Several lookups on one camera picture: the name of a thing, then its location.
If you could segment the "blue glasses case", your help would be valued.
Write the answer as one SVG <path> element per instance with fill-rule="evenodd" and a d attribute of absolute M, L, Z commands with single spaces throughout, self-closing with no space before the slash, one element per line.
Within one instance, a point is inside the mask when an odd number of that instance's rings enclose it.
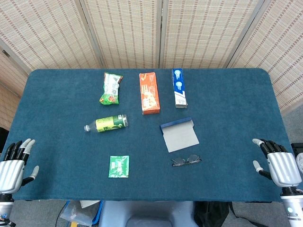
<path fill-rule="evenodd" d="M 169 153 L 199 144 L 191 117 L 161 124 L 160 130 Z"/>

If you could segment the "green flat sachet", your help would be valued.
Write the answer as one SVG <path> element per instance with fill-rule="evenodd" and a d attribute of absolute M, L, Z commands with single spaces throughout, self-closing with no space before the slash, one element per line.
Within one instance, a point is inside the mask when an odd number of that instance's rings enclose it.
<path fill-rule="evenodd" d="M 109 163 L 109 178 L 129 177 L 129 156 L 111 156 Z"/>

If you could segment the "blue table cloth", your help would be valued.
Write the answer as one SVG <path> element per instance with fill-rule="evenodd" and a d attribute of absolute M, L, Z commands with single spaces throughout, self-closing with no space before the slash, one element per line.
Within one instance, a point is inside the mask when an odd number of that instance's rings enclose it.
<path fill-rule="evenodd" d="M 175 107 L 170 69 L 156 69 L 160 113 L 143 115 L 139 74 L 123 79 L 118 105 L 102 105 L 104 71 L 35 70 L 28 77 L 6 144 L 32 148 L 16 200 L 278 201 L 280 189 L 256 173 L 267 167 L 253 138 L 291 149 L 268 73 L 262 69 L 184 69 L 187 108 Z M 128 126 L 84 131 L 96 119 L 126 114 Z M 198 145 L 169 153 L 160 125 L 191 117 Z M 201 162 L 172 166 L 198 155 Z M 129 156 L 129 177 L 109 178 L 111 156 Z"/>

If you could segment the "green tea plastic bottle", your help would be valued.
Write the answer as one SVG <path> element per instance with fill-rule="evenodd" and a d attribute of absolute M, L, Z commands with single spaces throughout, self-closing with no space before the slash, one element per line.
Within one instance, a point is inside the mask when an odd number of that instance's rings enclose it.
<path fill-rule="evenodd" d="M 89 132 L 106 132 L 115 129 L 121 129 L 128 126 L 126 114 L 105 117 L 94 120 L 91 124 L 84 126 L 84 131 Z"/>

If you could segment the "blue plastic bin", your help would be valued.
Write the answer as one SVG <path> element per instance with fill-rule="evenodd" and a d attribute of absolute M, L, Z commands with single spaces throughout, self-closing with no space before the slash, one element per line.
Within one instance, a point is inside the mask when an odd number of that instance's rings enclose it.
<path fill-rule="evenodd" d="M 92 220 L 92 225 L 97 225 L 99 223 L 99 220 L 100 220 L 100 215 L 101 215 L 101 211 L 102 211 L 102 207 L 103 207 L 103 204 L 104 204 L 104 201 L 100 201 L 99 202 L 99 207 L 98 207 L 98 210 L 97 210 L 97 213 L 95 215 L 95 217 L 93 218 Z"/>

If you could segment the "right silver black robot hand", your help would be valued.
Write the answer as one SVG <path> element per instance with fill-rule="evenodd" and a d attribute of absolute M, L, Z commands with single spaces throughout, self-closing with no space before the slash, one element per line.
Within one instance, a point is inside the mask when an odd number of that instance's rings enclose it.
<path fill-rule="evenodd" d="M 280 188 L 296 187 L 302 182 L 294 155 L 284 146 L 271 140 L 253 139 L 252 142 L 260 147 L 269 167 L 269 172 L 266 172 L 259 162 L 254 160 L 253 165 L 257 173 L 272 180 Z"/>

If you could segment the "clear plastic bag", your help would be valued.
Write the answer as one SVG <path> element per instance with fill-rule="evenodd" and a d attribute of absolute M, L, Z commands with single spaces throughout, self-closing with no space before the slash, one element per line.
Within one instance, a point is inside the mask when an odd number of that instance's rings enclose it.
<path fill-rule="evenodd" d="M 83 208 L 80 201 L 68 201 L 60 218 L 65 219 L 69 222 L 76 222 L 77 224 L 91 227 L 93 220 L 97 215 L 100 201 L 90 206 Z"/>

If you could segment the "white plastic object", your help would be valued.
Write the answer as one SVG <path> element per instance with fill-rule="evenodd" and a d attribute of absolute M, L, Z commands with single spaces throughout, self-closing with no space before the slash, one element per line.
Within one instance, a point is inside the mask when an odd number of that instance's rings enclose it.
<path fill-rule="evenodd" d="M 297 162 L 300 172 L 303 174 L 303 152 L 299 153 L 296 156 L 296 162 Z"/>

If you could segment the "green white snack bag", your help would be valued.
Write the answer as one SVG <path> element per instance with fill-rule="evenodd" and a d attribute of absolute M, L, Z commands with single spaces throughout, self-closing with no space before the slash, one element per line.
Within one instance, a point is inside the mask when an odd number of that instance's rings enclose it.
<path fill-rule="evenodd" d="M 119 98 L 119 84 L 123 79 L 122 75 L 113 74 L 113 73 L 104 73 L 104 93 L 99 99 L 99 102 L 103 105 L 118 105 Z"/>

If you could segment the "black eyeglasses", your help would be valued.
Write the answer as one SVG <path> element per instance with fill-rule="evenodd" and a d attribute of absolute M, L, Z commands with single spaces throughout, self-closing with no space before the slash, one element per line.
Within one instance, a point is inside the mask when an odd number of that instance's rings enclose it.
<path fill-rule="evenodd" d="M 200 156 L 198 155 L 190 155 L 188 158 L 175 158 L 172 159 L 172 166 L 185 166 L 185 165 L 192 165 L 192 164 L 197 164 L 202 161 Z"/>

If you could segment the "bamboo folding screen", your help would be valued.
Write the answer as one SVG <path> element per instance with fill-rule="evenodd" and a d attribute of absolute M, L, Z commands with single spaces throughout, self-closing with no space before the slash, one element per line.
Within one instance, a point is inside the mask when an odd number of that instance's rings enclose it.
<path fill-rule="evenodd" d="M 0 126 L 36 69 L 261 68 L 303 106 L 303 0 L 0 0 Z"/>

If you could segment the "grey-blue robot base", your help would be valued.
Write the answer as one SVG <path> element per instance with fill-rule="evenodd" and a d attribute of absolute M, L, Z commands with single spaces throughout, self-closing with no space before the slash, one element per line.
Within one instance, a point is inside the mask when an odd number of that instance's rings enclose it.
<path fill-rule="evenodd" d="M 192 201 L 105 201 L 98 227 L 198 227 Z"/>

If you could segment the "orange cardboard box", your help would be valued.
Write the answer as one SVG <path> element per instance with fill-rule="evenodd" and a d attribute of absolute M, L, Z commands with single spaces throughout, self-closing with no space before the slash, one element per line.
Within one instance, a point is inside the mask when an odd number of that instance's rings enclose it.
<path fill-rule="evenodd" d="M 155 72 L 140 73 L 139 81 L 143 115 L 159 114 L 160 101 Z"/>

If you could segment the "blue white toothpaste box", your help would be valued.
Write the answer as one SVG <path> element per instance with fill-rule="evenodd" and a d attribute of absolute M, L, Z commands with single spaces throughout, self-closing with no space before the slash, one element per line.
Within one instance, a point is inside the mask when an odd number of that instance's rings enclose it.
<path fill-rule="evenodd" d="M 172 69 L 172 82 L 176 108 L 187 108 L 185 81 L 183 70 L 181 68 Z"/>

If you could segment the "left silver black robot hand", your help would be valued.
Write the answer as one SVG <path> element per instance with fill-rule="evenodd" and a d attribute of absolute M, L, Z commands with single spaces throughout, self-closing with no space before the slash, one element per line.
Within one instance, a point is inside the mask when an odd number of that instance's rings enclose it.
<path fill-rule="evenodd" d="M 14 194 L 22 186 L 36 179 L 39 166 L 35 166 L 30 176 L 23 177 L 34 144 L 35 140 L 29 138 L 7 147 L 4 159 L 0 162 L 0 194 Z"/>

